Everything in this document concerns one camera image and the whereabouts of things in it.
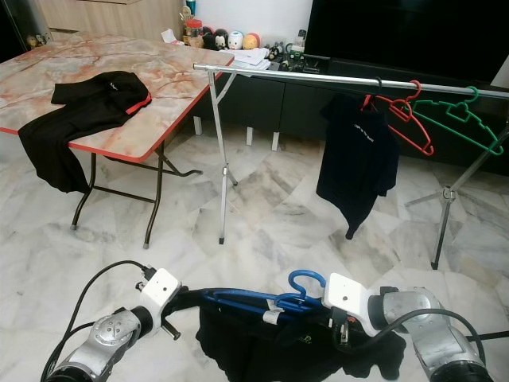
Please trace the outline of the green plastic hanger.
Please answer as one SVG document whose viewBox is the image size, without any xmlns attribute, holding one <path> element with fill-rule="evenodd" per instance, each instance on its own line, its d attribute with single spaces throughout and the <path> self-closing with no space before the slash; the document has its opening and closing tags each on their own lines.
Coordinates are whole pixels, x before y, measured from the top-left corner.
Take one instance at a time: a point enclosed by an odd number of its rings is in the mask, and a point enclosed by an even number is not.
<svg viewBox="0 0 509 382">
<path fill-rule="evenodd" d="M 414 108 L 418 108 L 420 106 L 429 106 L 429 107 L 443 107 L 445 109 L 445 116 L 456 120 L 458 123 L 475 123 L 483 132 L 486 132 L 487 135 L 490 135 L 490 138 L 493 139 L 490 143 L 481 143 L 477 142 L 475 139 L 469 138 L 467 135 L 462 134 L 462 132 L 458 130 L 454 130 L 453 127 L 447 127 L 447 125 L 443 123 L 438 123 L 433 118 L 426 116 L 420 111 L 415 111 L 414 115 L 417 117 L 422 117 L 428 123 L 436 124 L 438 127 L 443 127 L 444 130 L 452 132 L 452 134 L 457 135 L 458 138 L 464 139 L 466 142 L 472 143 L 477 148 L 481 148 L 486 150 L 487 153 L 495 156 L 501 156 L 504 154 L 505 149 L 499 143 L 499 139 L 497 138 L 497 134 L 491 130 L 490 127 L 487 127 L 484 124 L 484 121 L 480 119 L 479 116 L 474 114 L 472 110 L 470 110 L 470 104 L 480 98 L 480 91 L 473 86 L 468 86 L 469 90 L 473 91 L 472 98 L 463 99 L 456 104 L 451 104 L 445 101 L 433 101 L 432 99 L 416 99 L 412 102 L 412 106 Z"/>
</svg>

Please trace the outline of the light wooden sideboard cabinet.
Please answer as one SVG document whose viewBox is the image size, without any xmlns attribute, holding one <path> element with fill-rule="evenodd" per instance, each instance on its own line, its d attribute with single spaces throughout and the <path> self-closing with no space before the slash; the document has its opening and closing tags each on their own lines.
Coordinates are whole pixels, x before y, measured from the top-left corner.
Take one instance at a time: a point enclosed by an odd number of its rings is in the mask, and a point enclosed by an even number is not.
<svg viewBox="0 0 509 382">
<path fill-rule="evenodd" d="M 181 32 L 183 0 L 34 0 L 50 29 L 162 41 Z"/>
</svg>

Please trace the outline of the navy t-shirt with white print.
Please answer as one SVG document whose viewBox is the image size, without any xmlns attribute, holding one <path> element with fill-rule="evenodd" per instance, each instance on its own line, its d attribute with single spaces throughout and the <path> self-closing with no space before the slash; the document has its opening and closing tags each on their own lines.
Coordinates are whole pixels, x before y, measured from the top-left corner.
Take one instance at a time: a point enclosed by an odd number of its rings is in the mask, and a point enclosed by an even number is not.
<svg viewBox="0 0 509 382">
<path fill-rule="evenodd" d="M 336 92 L 320 114 L 328 125 L 316 194 L 334 204 L 351 240 L 397 178 L 399 146 L 384 112 L 363 105 L 363 97 Z"/>
</svg>

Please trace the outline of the red plastic hanger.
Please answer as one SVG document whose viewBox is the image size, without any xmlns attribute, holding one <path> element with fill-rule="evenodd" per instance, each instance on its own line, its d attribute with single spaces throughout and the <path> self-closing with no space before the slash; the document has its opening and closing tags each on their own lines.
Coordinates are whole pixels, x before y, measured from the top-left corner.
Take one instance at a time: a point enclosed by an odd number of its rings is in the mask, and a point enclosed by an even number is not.
<svg viewBox="0 0 509 382">
<path fill-rule="evenodd" d="M 380 99 L 386 105 L 388 105 L 389 112 L 392 112 L 394 116 L 401 120 L 403 123 L 410 123 L 411 125 L 417 125 L 419 130 L 423 134 L 423 138 L 425 141 L 422 143 L 422 145 L 418 145 L 418 143 L 414 142 L 413 139 L 407 138 L 406 134 L 403 134 L 400 130 L 397 130 L 397 128 L 392 127 L 392 125 L 389 125 L 390 131 L 394 132 L 394 134 L 397 135 L 397 137 L 402 138 L 404 142 L 407 142 L 408 145 L 411 145 L 412 148 L 415 150 L 418 150 L 418 152 L 421 152 L 425 156 L 432 156 L 435 154 L 435 146 L 433 146 L 432 139 L 430 139 L 429 132 L 423 127 L 421 121 L 418 120 L 417 116 L 414 115 L 414 109 L 412 109 L 412 106 L 410 105 L 410 101 L 412 99 L 417 99 L 419 95 L 422 93 L 422 84 L 421 81 L 418 80 L 411 80 L 412 84 L 414 84 L 415 87 L 417 87 L 417 91 L 410 95 L 410 97 L 407 97 L 405 99 L 389 99 L 386 97 L 383 97 L 382 95 L 374 95 L 374 99 Z"/>
</svg>

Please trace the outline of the black television console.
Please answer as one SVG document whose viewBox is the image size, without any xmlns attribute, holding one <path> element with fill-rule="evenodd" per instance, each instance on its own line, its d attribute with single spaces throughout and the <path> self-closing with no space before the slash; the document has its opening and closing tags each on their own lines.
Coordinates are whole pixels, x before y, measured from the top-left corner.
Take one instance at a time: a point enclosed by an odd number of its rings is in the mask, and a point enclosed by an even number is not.
<svg viewBox="0 0 509 382">
<path fill-rule="evenodd" d="M 351 76 L 360 79 L 374 79 L 381 76 L 382 80 L 410 81 L 418 80 L 423 84 L 442 84 L 442 86 L 454 86 L 465 88 L 474 86 L 480 90 L 494 90 L 509 92 L 509 88 L 497 88 L 477 81 L 464 81 L 448 79 L 443 76 L 421 72 L 408 72 L 407 70 L 394 67 L 378 66 L 372 63 L 363 63 L 349 60 L 334 59 L 328 63 L 321 63 L 319 74 L 329 76 Z M 361 99 L 370 92 L 377 92 L 378 88 L 370 86 L 354 86 L 354 84 L 329 84 L 321 81 L 301 81 L 288 79 L 264 79 L 264 77 L 237 76 L 226 97 L 219 104 L 220 119 L 225 127 L 226 124 L 243 125 L 255 130 L 265 132 L 281 132 L 286 137 L 309 138 L 313 141 L 324 141 L 326 138 L 327 121 L 321 117 L 321 108 L 326 106 L 335 94 L 359 96 Z M 467 95 L 452 95 L 448 92 L 423 91 L 419 99 L 432 99 L 433 101 L 445 101 L 451 104 L 468 99 Z M 456 131 L 466 134 L 474 141 L 490 143 L 491 135 L 484 132 L 476 123 L 460 124 L 455 119 L 449 118 L 444 107 L 432 107 L 422 105 L 421 112 L 429 118 L 454 127 Z M 498 134 L 505 127 L 507 113 L 509 113 L 509 101 L 481 97 L 470 104 L 470 110 L 476 113 L 484 124 L 488 125 Z M 204 128 L 211 131 L 213 127 L 213 110 L 208 95 L 204 95 L 199 103 L 190 112 L 192 116 L 203 119 Z M 393 127 L 398 128 L 407 137 L 415 142 L 423 142 L 421 131 L 414 125 L 403 123 L 401 120 L 387 112 L 386 118 Z M 432 162 L 440 162 L 454 166 L 468 167 L 481 154 L 479 146 L 458 138 L 457 135 L 443 130 L 421 119 L 428 128 L 429 136 L 435 143 L 435 154 L 432 156 L 422 155 L 421 152 L 408 146 L 406 142 L 400 142 L 401 154 L 412 158 L 419 158 Z M 481 165 L 480 170 L 509 176 L 509 138 L 503 143 L 507 150 L 505 155 L 488 157 L 486 163 Z"/>
</svg>

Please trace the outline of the black garment with green logo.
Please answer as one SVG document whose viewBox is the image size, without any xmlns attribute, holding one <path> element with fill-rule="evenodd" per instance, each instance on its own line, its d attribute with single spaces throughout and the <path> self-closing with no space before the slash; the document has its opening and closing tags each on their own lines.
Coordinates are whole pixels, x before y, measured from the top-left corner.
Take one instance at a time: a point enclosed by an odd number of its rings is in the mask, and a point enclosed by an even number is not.
<svg viewBox="0 0 509 382">
<path fill-rule="evenodd" d="M 196 340 L 204 354 L 225 371 L 229 382 L 323 382 L 343 371 L 367 378 L 378 367 L 385 380 L 397 380 L 406 342 L 383 336 L 363 352 L 338 352 L 315 324 L 315 312 L 282 313 L 275 324 L 251 313 L 205 299 L 199 309 Z"/>
</svg>

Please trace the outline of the black shirt with red collar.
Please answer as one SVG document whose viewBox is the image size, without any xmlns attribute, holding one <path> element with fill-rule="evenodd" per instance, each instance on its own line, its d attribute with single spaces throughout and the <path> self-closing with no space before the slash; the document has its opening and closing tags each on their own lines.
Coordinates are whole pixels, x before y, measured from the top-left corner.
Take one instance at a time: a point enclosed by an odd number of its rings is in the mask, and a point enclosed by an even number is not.
<svg viewBox="0 0 509 382">
<path fill-rule="evenodd" d="M 51 103 L 60 108 L 29 121 L 18 137 L 40 179 L 63 193 L 86 193 L 84 169 L 68 144 L 120 127 L 150 102 L 149 89 L 133 72 L 55 84 Z"/>
</svg>

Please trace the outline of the marble top folding table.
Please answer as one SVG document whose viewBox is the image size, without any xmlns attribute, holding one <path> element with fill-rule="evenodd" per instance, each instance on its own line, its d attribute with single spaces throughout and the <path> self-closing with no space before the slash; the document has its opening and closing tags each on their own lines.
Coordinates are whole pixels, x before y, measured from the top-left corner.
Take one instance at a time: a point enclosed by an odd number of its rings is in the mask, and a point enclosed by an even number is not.
<svg viewBox="0 0 509 382">
<path fill-rule="evenodd" d="M 87 179 L 86 193 L 70 218 L 83 223 L 84 209 L 99 193 L 143 201 L 150 207 L 142 246 L 159 240 L 169 218 L 171 179 L 200 174 L 174 165 L 166 153 L 172 135 L 200 99 L 208 94 L 208 74 L 194 64 L 227 65 L 232 55 L 138 37 L 73 35 L 2 62 L 0 130 L 14 136 L 5 154 L 19 155 L 37 176 L 18 137 L 29 121 L 60 108 L 51 103 L 55 84 L 90 80 L 103 72 L 133 72 L 146 85 L 152 102 L 120 127 L 73 139 L 69 148 Z"/>
</svg>

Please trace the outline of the blue plastic hanger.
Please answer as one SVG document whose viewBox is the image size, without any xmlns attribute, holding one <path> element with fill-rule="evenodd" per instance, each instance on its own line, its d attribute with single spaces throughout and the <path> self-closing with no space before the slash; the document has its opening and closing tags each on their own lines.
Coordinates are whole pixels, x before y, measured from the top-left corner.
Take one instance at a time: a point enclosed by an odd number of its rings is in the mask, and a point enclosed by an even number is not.
<svg viewBox="0 0 509 382">
<path fill-rule="evenodd" d="M 321 305 L 320 298 L 308 296 L 308 291 L 296 283 L 298 276 L 313 278 L 321 287 L 326 287 L 326 279 L 321 274 L 310 270 L 295 270 L 289 274 L 289 284 L 296 292 L 266 294 L 266 292 L 251 290 L 219 288 L 218 290 L 200 292 L 200 296 L 206 298 L 207 301 L 222 303 L 222 305 L 241 310 L 249 310 L 256 314 L 270 312 L 270 310 L 280 310 L 281 313 L 289 315 L 302 315 L 313 312 L 313 310 L 323 309 L 324 306 Z"/>
</svg>

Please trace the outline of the glass jar with red lid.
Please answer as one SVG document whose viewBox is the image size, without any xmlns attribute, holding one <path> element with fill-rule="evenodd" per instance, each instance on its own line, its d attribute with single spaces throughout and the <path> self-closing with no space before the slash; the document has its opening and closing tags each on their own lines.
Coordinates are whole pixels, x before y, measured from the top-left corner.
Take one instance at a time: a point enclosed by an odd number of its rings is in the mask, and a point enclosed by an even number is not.
<svg viewBox="0 0 509 382">
<path fill-rule="evenodd" d="M 200 19 L 190 18 L 185 21 L 185 28 L 186 33 L 188 33 L 186 44 L 194 48 L 203 48 L 203 22 L 201 22 Z"/>
</svg>

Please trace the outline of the stack of white papers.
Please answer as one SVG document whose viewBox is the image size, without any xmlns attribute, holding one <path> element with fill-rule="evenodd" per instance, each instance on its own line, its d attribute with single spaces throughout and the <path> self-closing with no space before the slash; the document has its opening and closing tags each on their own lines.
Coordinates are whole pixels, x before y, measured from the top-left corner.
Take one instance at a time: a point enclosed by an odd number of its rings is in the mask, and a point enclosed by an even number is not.
<svg viewBox="0 0 509 382">
<path fill-rule="evenodd" d="M 231 63 L 232 67 L 251 68 L 258 70 L 263 70 L 270 67 L 270 61 L 268 59 L 270 49 L 226 49 L 225 53 L 230 53 L 234 56 L 234 60 Z"/>
</svg>

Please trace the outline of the black flat screen television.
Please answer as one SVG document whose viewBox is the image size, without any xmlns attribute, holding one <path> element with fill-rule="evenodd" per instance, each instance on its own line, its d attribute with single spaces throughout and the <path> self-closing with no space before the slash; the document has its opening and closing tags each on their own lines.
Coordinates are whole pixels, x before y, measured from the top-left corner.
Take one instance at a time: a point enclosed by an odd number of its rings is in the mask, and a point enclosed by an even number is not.
<svg viewBox="0 0 509 382">
<path fill-rule="evenodd" d="M 305 47 L 491 83 L 509 57 L 509 0 L 313 0 Z"/>
</svg>

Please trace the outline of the red hanger with black hook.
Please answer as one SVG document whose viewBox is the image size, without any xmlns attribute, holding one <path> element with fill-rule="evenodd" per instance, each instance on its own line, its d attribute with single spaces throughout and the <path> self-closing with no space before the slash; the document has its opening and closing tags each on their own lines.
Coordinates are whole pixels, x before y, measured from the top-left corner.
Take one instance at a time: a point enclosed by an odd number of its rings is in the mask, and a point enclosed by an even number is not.
<svg viewBox="0 0 509 382">
<path fill-rule="evenodd" d="M 379 111 L 377 106 L 379 99 L 386 104 L 386 99 L 379 94 L 384 88 L 383 80 L 381 77 L 376 76 L 375 81 L 378 83 L 377 91 L 372 92 L 370 95 L 366 95 L 366 99 L 363 101 L 363 106 L 361 106 L 361 110 L 363 111 Z"/>
</svg>

